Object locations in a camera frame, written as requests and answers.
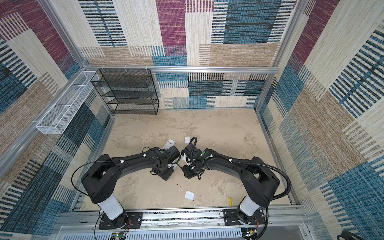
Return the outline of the white battery cover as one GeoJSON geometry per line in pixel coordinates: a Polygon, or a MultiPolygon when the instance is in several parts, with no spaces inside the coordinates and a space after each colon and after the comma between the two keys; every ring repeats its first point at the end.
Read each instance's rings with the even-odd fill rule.
{"type": "Polygon", "coordinates": [[[186,144],[189,144],[191,141],[191,138],[189,136],[185,137],[185,143],[186,144]]]}
{"type": "Polygon", "coordinates": [[[186,191],[186,193],[185,193],[185,198],[186,198],[187,200],[193,201],[194,198],[195,198],[195,193],[190,192],[190,191],[186,191]]]}

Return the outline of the red and white remote control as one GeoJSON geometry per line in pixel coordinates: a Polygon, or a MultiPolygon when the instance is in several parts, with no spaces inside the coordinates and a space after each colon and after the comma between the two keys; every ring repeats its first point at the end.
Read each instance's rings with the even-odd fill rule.
{"type": "Polygon", "coordinates": [[[170,169],[175,169],[175,168],[177,168],[179,166],[179,164],[178,163],[171,163],[171,164],[168,164],[168,167],[170,168],[170,169]]]}

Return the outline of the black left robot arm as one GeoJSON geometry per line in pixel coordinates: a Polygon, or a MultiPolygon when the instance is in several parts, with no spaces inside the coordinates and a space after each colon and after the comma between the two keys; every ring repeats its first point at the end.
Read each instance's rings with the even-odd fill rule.
{"type": "Polygon", "coordinates": [[[127,157],[101,155],[83,175],[81,183],[92,203],[103,211],[100,230],[122,229],[128,226],[129,217],[114,195],[114,189],[121,176],[150,168],[151,173],[167,181],[173,174],[171,164],[176,163],[181,155],[172,146],[169,149],[159,147],[127,157]]]}

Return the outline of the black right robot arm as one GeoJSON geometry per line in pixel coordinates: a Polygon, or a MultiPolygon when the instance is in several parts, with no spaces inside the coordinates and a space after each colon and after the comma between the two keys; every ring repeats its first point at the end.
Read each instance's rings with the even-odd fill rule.
{"type": "Polygon", "coordinates": [[[197,138],[181,151],[185,160],[183,172],[186,178],[200,179],[206,170],[216,170],[239,178],[247,195],[237,208],[237,219],[249,225],[254,213],[267,209],[271,201],[280,199],[291,191],[292,182],[281,169],[267,165],[258,157],[251,160],[236,159],[222,155],[212,149],[200,150],[196,147],[197,138]]]}

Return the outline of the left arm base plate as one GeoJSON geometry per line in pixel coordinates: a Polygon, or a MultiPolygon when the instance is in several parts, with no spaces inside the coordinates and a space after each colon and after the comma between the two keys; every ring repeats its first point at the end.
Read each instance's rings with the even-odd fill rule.
{"type": "Polygon", "coordinates": [[[105,213],[103,213],[98,229],[99,230],[139,229],[142,224],[142,219],[143,219],[143,212],[124,212],[114,220],[110,220],[108,216],[105,213]]]}

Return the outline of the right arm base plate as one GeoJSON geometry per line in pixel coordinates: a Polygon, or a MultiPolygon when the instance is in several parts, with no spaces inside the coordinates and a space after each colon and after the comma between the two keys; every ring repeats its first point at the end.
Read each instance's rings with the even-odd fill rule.
{"type": "Polygon", "coordinates": [[[261,210],[256,210],[252,216],[247,216],[239,209],[224,209],[219,213],[220,217],[224,219],[226,226],[235,225],[264,225],[266,222],[266,215],[261,210]]]}

